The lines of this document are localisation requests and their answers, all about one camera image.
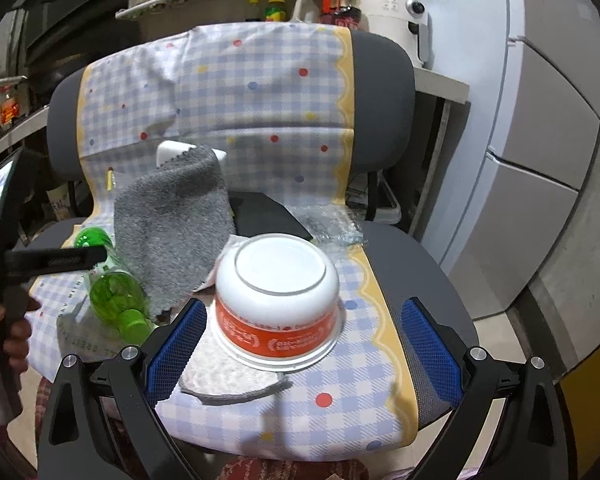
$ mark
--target red sticker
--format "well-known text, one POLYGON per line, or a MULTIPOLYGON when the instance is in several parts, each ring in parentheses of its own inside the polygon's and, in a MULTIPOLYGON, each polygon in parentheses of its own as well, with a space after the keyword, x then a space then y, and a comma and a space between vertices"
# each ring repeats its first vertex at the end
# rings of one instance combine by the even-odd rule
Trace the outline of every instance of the red sticker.
POLYGON ((318 394, 315 397, 315 403, 320 406, 321 408, 328 408, 329 406, 331 406, 331 403, 333 402, 333 397, 330 396, 330 394, 318 394))

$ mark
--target chair seat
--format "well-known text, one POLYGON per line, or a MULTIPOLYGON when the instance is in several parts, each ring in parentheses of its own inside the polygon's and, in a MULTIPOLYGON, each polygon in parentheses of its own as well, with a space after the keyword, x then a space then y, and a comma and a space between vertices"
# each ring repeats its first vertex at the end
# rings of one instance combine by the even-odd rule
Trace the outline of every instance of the chair seat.
POLYGON ((417 296, 437 323, 452 327, 467 346, 477 345, 464 304, 429 253, 393 226, 365 221, 361 227, 366 257, 389 309, 400 312, 406 300, 417 296))
POLYGON ((24 250, 58 249, 74 232, 74 226, 80 225, 85 218, 69 218, 59 221, 42 231, 24 250))

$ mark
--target blue mesh pad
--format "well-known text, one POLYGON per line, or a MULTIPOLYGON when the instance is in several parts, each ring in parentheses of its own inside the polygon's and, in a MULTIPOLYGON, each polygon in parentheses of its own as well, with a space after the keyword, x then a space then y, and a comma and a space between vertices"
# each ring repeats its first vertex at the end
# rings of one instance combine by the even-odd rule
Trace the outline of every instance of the blue mesh pad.
POLYGON ((402 330, 438 397, 456 408, 462 398, 460 368, 413 300, 402 306, 402 330))
POLYGON ((171 396, 205 328, 206 308, 196 300, 148 367, 144 396, 150 406, 171 396))

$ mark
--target yellow scalloped border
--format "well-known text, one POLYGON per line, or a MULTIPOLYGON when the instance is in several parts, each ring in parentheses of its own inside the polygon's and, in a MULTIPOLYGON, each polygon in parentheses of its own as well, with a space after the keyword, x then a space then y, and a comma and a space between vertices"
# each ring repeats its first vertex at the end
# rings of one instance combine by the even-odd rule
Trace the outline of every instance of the yellow scalloped border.
MULTIPOLYGON (((80 151, 82 149, 82 140, 84 139, 84 129, 82 127, 82 121, 80 120, 80 118, 82 117, 82 110, 84 108, 84 104, 85 104, 85 100, 86 100, 85 95, 84 95, 84 86, 85 86, 85 82, 88 81, 90 75, 91 75, 91 65, 89 65, 87 68, 84 69, 84 72, 82 73, 82 79, 80 80, 80 88, 78 89, 78 103, 77 103, 77 109, 76 109, 76 113, 75 113, 75 142, 77 143, 77 146, 78 146, 78 160, 80 161, 80 167, 82 168, 84 177, 87 180, 89 189, 91 190, 91 193, 93 194, 93 190, 95 189, 95 186, 92 186, 92 182, 90 182, 88 174, 84 171, 84 166, 82 165, 82 157, 80 156, 80 151)), ((89 218, 91 218, 92 216, 95 216, 99 213, 100 213, 100 205, 98 204, 98 201, 96 200, 96 197, 94 196, 93 197, 93 211, 89 215, 89 218)), ((71 245, 72 245, 71 240, 74 239, 75 234, 81 228, 82 228, 82 225, 74 225, 74 229, 71 232, 71 235, 62 243, 63 248, 71 247, 71 245)), ((31 285, 31 287, 29 289, 30 294, 35 293, 36 289, 38 288, 38 282, 40 279, 42 279, 42 276, 38 276, 35 279, 35 281, 33 282, 33 284, 31 285)))
POLYGON ((349 257, 364 273, 362 284, 357 291, 359 297, 373 305, 378 313, 378 329, 374 333, 372 343, 387 355, 395 371, 395 383, 386 400, 386 406, 402 425, 400 445, 408 446, 418 433, 418 402, 407 358, 365 251, 361 246, 352 247, 349 257))
POLYGON ((351 46, 351 32, 346 27, 333 27, 333 33, 342 45, 342 56, 336 62, 336 68, 344 80, 344 90, 338 99, 338 108, 342 113, 344 131, 340 136, 343 148, 342 160, 334 170, 338 183, 333 203, 344 204, 347 185, 349 184, 349 171, 351 169, 351 154, 353 153, 353 125, 355 112, 354 79, 353 79, 353 48, 351 46))

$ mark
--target orange label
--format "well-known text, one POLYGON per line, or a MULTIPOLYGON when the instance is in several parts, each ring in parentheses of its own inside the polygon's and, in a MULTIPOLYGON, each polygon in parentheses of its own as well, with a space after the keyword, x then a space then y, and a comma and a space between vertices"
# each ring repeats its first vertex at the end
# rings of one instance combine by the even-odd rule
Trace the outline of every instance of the orange label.
POLYGON ((16 99, 7 99, 0 105, 0 122, 6 124, 20 113, 20 106, 16 99))
POLYGON ((336 309, 311 325, 254 326, 231 312, 216 294, 216 317, 225 336, 247 352, 263 357, 295 357, 324 343, 336 322, 336 309))

